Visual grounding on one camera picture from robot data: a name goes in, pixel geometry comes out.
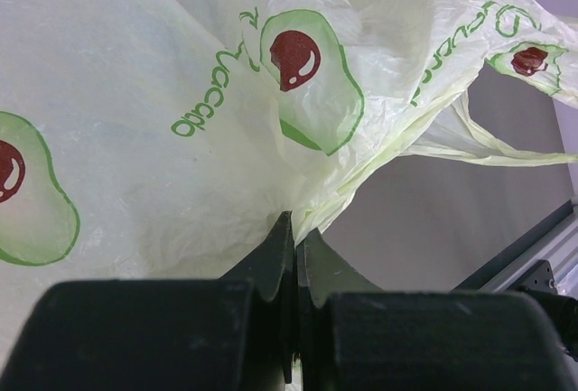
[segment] gray background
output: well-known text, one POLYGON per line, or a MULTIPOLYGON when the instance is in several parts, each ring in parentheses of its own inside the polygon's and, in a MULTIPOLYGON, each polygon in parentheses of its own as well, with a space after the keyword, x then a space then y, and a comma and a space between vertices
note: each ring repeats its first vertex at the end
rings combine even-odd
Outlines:
MULTIPOLYGON (((562 152, 551 98, 485 68, 471 114, 521 149, 562 152)), ((480 167, 397 158, 361 188, 324 237, 384 289, 451 289, 573 195, 566 165, 480 167)))

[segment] plastic bag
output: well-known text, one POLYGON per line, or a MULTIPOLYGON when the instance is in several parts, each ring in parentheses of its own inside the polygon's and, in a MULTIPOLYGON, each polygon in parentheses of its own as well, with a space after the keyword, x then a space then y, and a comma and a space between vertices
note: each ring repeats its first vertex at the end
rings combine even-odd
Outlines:
POLYGON ((512 167, 578 162, 575 154, 541 154, 514 149, 471 119, 468 102, 468 93, 465 92, 442 110, 404 154, 512 167))
POLYGON ((550 92, 538 75, 556 66, 556 96, 576 100, 577 35, 533 0, 1 0, 0 15, 2 355, 61 280, 214 277, 283 210, 297 241, 326 228, 484 59, 520 78, 516 47, 555 45, 548 70, 520 61, 524 79, 550 92))

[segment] avocado print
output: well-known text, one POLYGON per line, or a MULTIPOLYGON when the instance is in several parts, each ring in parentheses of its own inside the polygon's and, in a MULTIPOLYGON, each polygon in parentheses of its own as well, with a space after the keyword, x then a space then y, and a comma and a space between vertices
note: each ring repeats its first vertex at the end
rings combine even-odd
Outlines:
POLYGON ((260 60, 283 93, 279 116, 285 136, 327 155, 351 139, 363 117, 363 93, 321 14, 293 10, 269 18, 260 60))
POLYGON ((553 96, 560 91, 557 60, 566 51, 556 45, 524 42, 510 52, 495 55, 489 64, 499 73, 523 79, 553 96))
POLYGON ((79 234, 79 214, 58 184, 44 139, 26 119, 0 111, 0 260, 48 265, 79 234))

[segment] green avocado outline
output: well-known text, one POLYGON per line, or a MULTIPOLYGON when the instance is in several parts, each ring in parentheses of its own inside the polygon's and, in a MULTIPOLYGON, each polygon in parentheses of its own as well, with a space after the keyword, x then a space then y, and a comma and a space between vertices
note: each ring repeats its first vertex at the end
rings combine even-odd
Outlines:
POLYGON ((503 75, 509 75, 510 77, 514 77, 514 78, 518 78, 518 79, 522 79, 524 81, 527 81, 528 83, 532 83, 532 81, 535 81, 534 79, 531 79, 531 77, 524 77, 522 75, 519 75, 518 73, 516 73, 515 71, 513 71, 513 69, 511 70, 510 68, 503 68, 500 65, 498 65, 498 61, 503 58, 503 56, 508 55, 508 54, 512 54, 512 53, 516 53, 520 50, 521 47, 523 46, 527 46, 527 47, 536 47, 536 48, 544 48, 544 51, 548 52, 548 54, 554 54, 553 52, 549 51, 550 49, 552 50, 558 50, 559 52, 556 55, 552 56, 552 60, 548 60, 548 64, 553 65, 556 70, 557 73, 555 74, 555 88, 553 92, 550 91, 544 91, 544 93, 546 93, 548 96, 553 96, 556 93, 562 91, 562 88, 560 87, 560 77, 562 76, 562 70, 560 69, 560 66, 558 66, 558 59, 560 57, 562 57, 564 54, 566 54, 568 52, 568 50, 566 48, 563 48, 561 46, 558 45, 554 45, 552 43, 537 43, 537 42, 521 42, 518 45, 516 45, 514 48, 512 48, 511 50, 507 51, 507 52, 502 52, 500 54, 495 54, 491 57, 491 59, 488 60, 489 65, 494 68, 497 72, 503 74, 503 75))
MULTIPOLYGON (((337 35, 335 34, 335 32, 333 31, 333 27, 331 27, 331 25, 329 24, 329 22, 327 21, 327 19, 325 19, 325 16, 323 16, 322 14, 320 14, 319 12, 317 12, 316 10, 311 10, 311 9, 293 9, 293 10, 288 10, 285 12, 281 12, 280 14, 276 14, 274 16, 270 16, 266 21, 265 24, 263 25, 263 28, 261 29, 261 37, 259 40, 259 62, 261 64, 263 64, 265 66, 265 69, 267 69, 266 64, 263 63, 263 58, 264 58, 264 53, 263 53, 263 37, 265 34, 265 30, 267 25, 274 19, 281 17, 285 14, 294 14, 294 13, 298 13, 298 12, 307 12, 307 13, 312 13, 312 14, 316 14, 319 18, 322 19, 322 21, 327 25, 327 28, 329 29, 328 34, 330 35, 329 37, 331 38, 331 42, 334 42, 335 45, 337 45, 338 50, 339 50, 339 54, 341 57, 341 67, 343 68, 343 73, 345 74, 345 76, 347 77, 347 79, 350 81, 351 85, 353 86, 353 88, 357 91, 357 93, 359 94, 359 99, 360 99, 360 111, 359 111, 359 115, 358 118, 355 120, 355 123, 353 124, 353 126, 351 127, 350 132, 348 133, 348 135, 343 139, 343 141, 341 143, 339 143, 337 145, 337 147, 335 147, 335 149, 331 150, 330 152, 326 153, 327 156, 331 156, 333 154, 335 154, 336 152, 338 152, 341 147, 343 147, 345 144, 347 144, 349 141, 351 141, 351 138, 353 138, 353 135, 355 134, 355 132, 358 129, 359 123, 361 122, 361 119, 363 118, 363 116, 365 115, 365 95, 363 94, 363 90, 361 90, 361 87, 359 86, 358 82, 353 78, 353 75, 351 75, 350 72, 350 68, 347 64, 347 59, 346 59, 346 55, 345 55, 345 48, 343 47, 343 45, 341 45, 339 39, 337 38, 337 35)), ((281 123, 281 132, 283 132, 283 135, 285 135, 287 138, 295 141, 296 143, 303 145, 304 147, 307 147, 309 149, 312 150, 318 150, 321 151, 322 149, 320 148, 320 146, 318 146, 311 138, 309 138, 306 134, 304 134, 303 132, 301 132, 297 127, 288 124, 287 122, 285 122, 284 120, 282 120, 281 118, 279 119, 280 123, 281 123)))
POLYGON ((0 111, 0 116, 11 116, 11 117, 15 117, 16 119, 20 120, 21 122, 23 122, 23 124, 25 124, 26 126, 30 127, 32 129, 32 131, 36 134, 36 137, 38 138, 38 141, 43 149, 43 151, 46 154, 46 162, 48 164, 48 176, 52 182, 52 186, 54 186, 54 188, 56 189, 56 191, 62 196, 62 198, 64 199, 64 201, 66 201, 66 203, 70 206, 70 208, 72 209, 72 213, 74 215, 74 219, 75 219, 75 223, 76 223, 76 229, 74 232, 74 236, 72 238, 72 241, 70 242, 69 247, 66 249, 66 251, 64 252, 64 254, 62 254, 60 257, 51 260, 50 262, 44 262, 44 263, 31 263, 31 262, 27 262, 25 260, 20 260, 19 258, 15 258, 10 256, 8 253, 6 253, 3 249, 2 246, 0 246, 0 260, 5 261, 6 263, 9 263, 11 265, 23 265, 23 266, 32 266, 32 267, 39 267, 39 266, 46 266, 46 265, 50 265, 52 263, 56 263, 56 262, 60 262, 63 258, 65 258, 70 251, 72 251, 72 248, 74 248, 74 246, 76 245, 76 242, 79 238, 79 234, 80 234, 80 215, 79 212, 76 209, 76 206, 74 205, 74 203, 72 202, 72 200, 69 198, 69 196, 66 194, 66 192, 64 191, 64 189, 61 187, 61 185, 59 184, 58 180, 56 179, 56 174, 54 173, 54 167, 52 164, 52 155, 51 155, 51 151, 48 148, 48 145, 46 144, 46 142, 44 141, 44 138, 42 137, 41 133, 38 132, 38 129, 36 129, 34 127, 34 125, 32 123, 30 123, 28 120, 26 120, 24 117, 22 116, 18 116, 14 113, 9 113, 7 111, 0 111))

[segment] wrinkled plastic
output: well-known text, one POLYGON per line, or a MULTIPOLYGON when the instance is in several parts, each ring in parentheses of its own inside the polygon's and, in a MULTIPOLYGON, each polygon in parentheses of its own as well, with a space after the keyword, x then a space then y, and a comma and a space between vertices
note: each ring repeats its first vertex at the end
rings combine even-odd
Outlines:
POLYGON ((219 276, 283 210, 296 241, 328 227, 401 154, 523 159, 454 103, 484 61, 576 103, 578 36, 533 0, 0 0, 0 15, 2 355, 61 280, 219 276))

